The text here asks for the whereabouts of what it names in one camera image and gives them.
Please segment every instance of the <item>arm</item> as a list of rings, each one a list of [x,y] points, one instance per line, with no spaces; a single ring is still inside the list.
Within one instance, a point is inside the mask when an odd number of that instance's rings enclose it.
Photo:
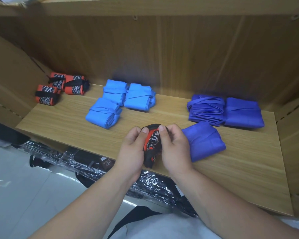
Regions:
[[[148,128],[134,127],[124,138],[113,168],[37,230],[30,239],[102,238],[130,186],[139,178]]]
[[[244,201],[196,171],[186,136],[177,125],[159,127],[163,163],[205,225],[223,239],[299,238],[299,230]]]

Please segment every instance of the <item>tile floor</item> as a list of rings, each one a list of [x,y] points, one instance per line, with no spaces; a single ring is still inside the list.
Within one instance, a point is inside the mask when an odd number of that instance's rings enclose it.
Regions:
[[[29,155],[0,148],[0,239],[25,239],[81,195],[86,188],[73,172],[29,166]],[[125,197],[104,238],[136,205],[161,213],[171,209],[143,199]]]

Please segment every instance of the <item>wooden shelf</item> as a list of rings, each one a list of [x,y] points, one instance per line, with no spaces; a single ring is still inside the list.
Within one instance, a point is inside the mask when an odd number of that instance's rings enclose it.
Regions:
[[[123,137],[134,126],[188,121],[188,99],[156,95],[150,112],[123,108],[120,120],[109,130],[85,120],[89,108],[103,94],[103,86],[91,85],[85,96],[63,94],[53,107],[38,104],[17,128],[76,148],[116,159]],[[262,111],[265,127],[256,131],[217,127],[227,146],[223,152],[194,163],[195,168],[260,207],[293,215],[275,115]],[[161,158],[151,171],[168,176]]]
[[[283,14],[299,14],[299,0],[45,0],[28,8],[0,5],[0,16]]]

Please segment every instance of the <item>label tag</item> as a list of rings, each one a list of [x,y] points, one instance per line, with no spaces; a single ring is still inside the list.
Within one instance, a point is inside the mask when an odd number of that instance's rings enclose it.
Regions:
[[[183,197],[184,193],[179,189],[179,187],[177,185],[175,185],[175,187],[178,190],[178,192],[180,193],[180,196]]]

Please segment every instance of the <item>red and black folded bag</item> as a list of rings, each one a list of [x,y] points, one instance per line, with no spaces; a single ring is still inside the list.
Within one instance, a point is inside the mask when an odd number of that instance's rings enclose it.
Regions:
[[[151,124],[146,126],[149,129],[149,133],[144,144],[144,166],[146,168],[153,167],[158,153],[162,151],[161,137],[158,131],[159,125],[160,124]]]
[[[38,85],[35,99],[38,103],[54,106],[60,98],[61,90],[47,85]]]
[[[56,87],[64,91],[66,74],[52,72],[49,77],[49,86]]]
[[[68,95],[84,95],[89,89],[90,82],[84,76],[66,76],[64,91]]]

